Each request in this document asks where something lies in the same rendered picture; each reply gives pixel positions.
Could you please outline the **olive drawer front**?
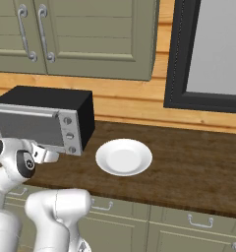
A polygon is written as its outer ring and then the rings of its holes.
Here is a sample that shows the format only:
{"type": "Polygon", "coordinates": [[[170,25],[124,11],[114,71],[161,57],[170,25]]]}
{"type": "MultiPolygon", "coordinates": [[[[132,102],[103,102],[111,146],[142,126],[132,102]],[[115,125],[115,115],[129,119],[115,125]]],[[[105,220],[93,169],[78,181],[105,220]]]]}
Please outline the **olive drawer front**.
{"type": "Polygon", "coordinates": [[[28,198],[30,194],[36,192],[38,188],[35,186],[30,186],[30,185],[20,185],[14,188],[10,192],[21,192],[23,190],[22,188],[24,187],[28,188],[29,191],[23,196],[14,196],[14,195],[10,195],[9,193],[6,195],[5,204],[4,204],[4,208],[6,210],[16,212],[16,213],[25,210],[26,199],[28,198]]]}
{"type": "Polygon", "coordinates": [[[228,217],[151,206],[149,220],[163,227],[173,227],[199,234],[236,237],[236,219],[228,217]]]}
{"type": "Polygon", "coordinates": [[[95,219],[100,221],[134,221],[136,218],[134,217],[134,207],[133,204],[128,201],[110,199],[92,196],[95,199],[94,204],[99,207],[106,208],[108,206],[109,201],[113,202],[113,207],[110,211],[99,211],[93,208],[90,208],[88,213],[89,219],[95,219]]]}

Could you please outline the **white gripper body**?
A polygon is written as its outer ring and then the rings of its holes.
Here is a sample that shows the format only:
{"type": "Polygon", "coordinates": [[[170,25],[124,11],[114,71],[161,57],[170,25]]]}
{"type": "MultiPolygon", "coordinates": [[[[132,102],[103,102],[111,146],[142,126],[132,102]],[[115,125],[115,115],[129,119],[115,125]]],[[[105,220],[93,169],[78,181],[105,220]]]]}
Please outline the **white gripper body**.
{"type": "Polygon", "coordinates": [[[59,159],[59,154],[56,152],[51,152],[49,150],[46,150],[43,155],[44,162],[56,162],[58,159],[59,159]]]}

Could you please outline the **black toaster oven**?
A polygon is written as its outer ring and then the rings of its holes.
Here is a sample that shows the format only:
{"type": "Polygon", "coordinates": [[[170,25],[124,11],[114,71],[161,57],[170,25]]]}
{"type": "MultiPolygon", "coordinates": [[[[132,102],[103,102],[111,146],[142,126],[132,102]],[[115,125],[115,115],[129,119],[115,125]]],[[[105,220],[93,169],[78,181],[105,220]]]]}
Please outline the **black toaster oven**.
{"type": "Polygon", "coordinates": [[[67,155],[81,155],[94,131],[91,91],[16,86],[0,96],[0,103],[57,108],[67,155]],[[64,123],[65,117],[72,118],[70,125],[64,123]],[[74,139],[67,139],[69,132],[74,139]],[[71,154],[69,147],[76,152],[71,154]]]}

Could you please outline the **white round plate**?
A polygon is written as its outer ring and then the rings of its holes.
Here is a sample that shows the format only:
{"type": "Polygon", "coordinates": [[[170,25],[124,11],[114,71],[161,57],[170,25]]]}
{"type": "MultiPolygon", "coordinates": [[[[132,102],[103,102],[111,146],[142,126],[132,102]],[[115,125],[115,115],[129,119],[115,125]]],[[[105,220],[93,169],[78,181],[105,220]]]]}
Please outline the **white round plate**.
{"type": "Polygon", "coordinates": [[[150,149],[132,139],[115,139],[104,143],[95,154],[96,164],[116,176],[133,176],[148,169],[152,162],[150,149]]]}

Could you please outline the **silver toaster oven door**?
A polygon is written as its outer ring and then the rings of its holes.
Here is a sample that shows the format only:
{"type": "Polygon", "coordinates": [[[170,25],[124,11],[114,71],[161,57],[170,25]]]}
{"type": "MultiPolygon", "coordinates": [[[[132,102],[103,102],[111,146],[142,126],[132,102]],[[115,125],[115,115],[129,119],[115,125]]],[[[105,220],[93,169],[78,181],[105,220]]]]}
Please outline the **silver toaster oven door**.
{"type": "MultiPolygon", "coordinates": [[[[16,107],[35,111],[59,111],[57,108],[0,103],[0,107],[16,107]]],[[[64,153],[64,141],[56,118],[0,113],[0,138],[34,140],[49,151],[64,153]]]]}

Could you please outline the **wide olive wall cupboard door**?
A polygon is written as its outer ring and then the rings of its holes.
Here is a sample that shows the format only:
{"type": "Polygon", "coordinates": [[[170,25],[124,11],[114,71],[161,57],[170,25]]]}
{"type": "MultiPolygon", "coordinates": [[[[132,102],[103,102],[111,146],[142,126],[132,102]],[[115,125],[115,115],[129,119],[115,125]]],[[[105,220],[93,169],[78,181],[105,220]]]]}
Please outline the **wide olive wall cupboard door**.
{"type": "Polygon", "coordinates": [[[159,0],[33,0],[49,75],[151,79],[159,0]]]}

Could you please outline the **olive base cupboard door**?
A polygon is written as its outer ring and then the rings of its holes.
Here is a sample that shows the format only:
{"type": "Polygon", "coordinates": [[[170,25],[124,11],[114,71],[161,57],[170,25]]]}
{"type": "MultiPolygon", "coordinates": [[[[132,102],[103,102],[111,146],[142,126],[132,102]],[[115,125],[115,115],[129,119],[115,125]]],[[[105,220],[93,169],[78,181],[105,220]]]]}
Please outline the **olive base cupboard door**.
{"type": "Polygon", "coordinates": [[[235,252],[236,237],[199,234],[150,222],[147,252],[235,252]]]}
{"type": "Polygon", "coordinates": [[[91,252],[146,252],[146,220],[90,215],[79,221],[79,230],[91,252]]]}

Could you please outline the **black framed window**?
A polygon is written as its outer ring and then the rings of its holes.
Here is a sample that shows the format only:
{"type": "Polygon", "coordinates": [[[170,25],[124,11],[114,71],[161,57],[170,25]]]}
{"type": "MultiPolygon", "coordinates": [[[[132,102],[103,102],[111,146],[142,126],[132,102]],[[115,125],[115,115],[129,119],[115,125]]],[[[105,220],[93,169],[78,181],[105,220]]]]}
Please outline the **black framed window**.
{"type": "Polygon", "coordinates": [[[175,0],[164,106],[236,113],[236,0],[175,0]]]}

